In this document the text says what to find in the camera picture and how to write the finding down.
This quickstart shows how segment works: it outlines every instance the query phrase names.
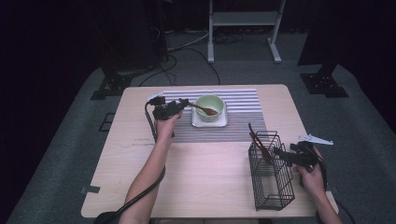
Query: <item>gray striped mat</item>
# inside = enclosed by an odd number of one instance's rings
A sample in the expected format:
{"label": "gray striped mat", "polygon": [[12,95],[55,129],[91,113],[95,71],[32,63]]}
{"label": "gray striped mat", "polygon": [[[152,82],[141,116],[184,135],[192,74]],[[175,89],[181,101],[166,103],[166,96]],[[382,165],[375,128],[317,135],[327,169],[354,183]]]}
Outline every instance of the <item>gray striped mat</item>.
{"label": "gray striped mat", "polygon": [[195,127],[191,107],[184,109],[175,127],[175,143],[250,142],[248,123],[255,131],[265,131],[262,107],[255,89],[164,91],[166,102],[188,98],[195,102],[204,94],[220,97],[227,106],[228,124],[224,127]]}

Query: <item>wire cage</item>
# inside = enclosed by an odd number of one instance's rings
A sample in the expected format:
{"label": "wire cage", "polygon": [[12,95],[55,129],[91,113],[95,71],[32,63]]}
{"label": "wire cage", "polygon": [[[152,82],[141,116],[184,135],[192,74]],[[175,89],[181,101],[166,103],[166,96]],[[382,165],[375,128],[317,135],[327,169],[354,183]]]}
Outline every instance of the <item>wire cage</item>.
{"label": "wire cage", "polygon": [[285,151],[285,145],[281,143],[275,131],[258,131],[256,135],[273,158],[272,162],[267,162],[262,158],[262,152],[256,144],[253,142],[250,144],[248,157],[256,210],[279,211],[295,198],[291,185],[293,179],[291,169],[274,154],[274,147]]}

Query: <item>metal shelf frame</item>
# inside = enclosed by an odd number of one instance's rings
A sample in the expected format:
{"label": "metal shelf frame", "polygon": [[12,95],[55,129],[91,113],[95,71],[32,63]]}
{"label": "metal shelf frame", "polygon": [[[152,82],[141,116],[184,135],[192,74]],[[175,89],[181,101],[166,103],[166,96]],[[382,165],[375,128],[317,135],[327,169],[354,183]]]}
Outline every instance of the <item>metal shelf frame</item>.
{"label": "metal shelf frame", "polygon": [[272,36],[267,38],[275,63],[282,63],[276,48],[276,36],[282,20],[286,0],[281,0],[278,11],[258,12],[214,12],[213,0],[209,3],[209,39],[207,42],[207,61],[215,62],[213,49],[213,29],[215,26],[274,25]]}

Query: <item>saucer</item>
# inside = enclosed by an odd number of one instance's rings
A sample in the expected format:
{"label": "saucer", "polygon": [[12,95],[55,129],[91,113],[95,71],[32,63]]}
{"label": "saucer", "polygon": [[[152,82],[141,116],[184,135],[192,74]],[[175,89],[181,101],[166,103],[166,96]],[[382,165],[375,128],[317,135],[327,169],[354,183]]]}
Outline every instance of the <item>saucer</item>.
{"label": "saucer", "polygon": [[198,116],[195,107],[192,108],[191,111],[191,119],[192,119],[192,125],[198,128],[203,128],[203,127],[224,127],[228,124],[228,118],[227,118],[227,106],[224,104],[224,110],[220,114],[219,118],[213,122],[205,122],[200,119]]}

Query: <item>gray carpet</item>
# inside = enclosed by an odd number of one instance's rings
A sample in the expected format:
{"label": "gray carpet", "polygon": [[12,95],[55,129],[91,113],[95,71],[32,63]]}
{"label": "gray carpet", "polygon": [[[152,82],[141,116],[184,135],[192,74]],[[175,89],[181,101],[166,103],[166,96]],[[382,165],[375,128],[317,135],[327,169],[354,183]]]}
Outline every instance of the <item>gray carpet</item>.
{"label": "gray carpet", "polygon": [[[276,45],[281,64],[273,62],[267,36],[236,35],[243,40],[215,45],[213,67],[220,84],[288,86],[306,131],[334,141],[332,147],[318,146],[327,162],[334,197],[348,208],[357,223],[396,223],[395,134],[361,91],[356,78],[341,66],[337,66],[333,77],[348,98],[308,93],[300,73],[317,72],[319,66],[297,66],[306,35],[279,34]],[[170,34],[168,40],[170,47],[175,47],[196,37]],[[218,78],[202,55],[190,50],[197,49],[206,56],[205,42],[188,48],[171,54],[177,64],[168,76],[161,73],[142,84],[158,69],[134,78],[132,86],[217,85]],[[171,67],[173,62],[174,58],[170,58],[162,67]],[[98,132],[99,127],[106,113],[116,112],[120,101],[119,96],[90,101],[103,78],[98,68],[81,88],[8,223],[92,223],[92,219],[80,214],[85,199],[81,190],[90,185],[106,141],[106,133]],[[342,209],[340,215],[349,223]],[[273,221],[316,223],[312,217]]]}

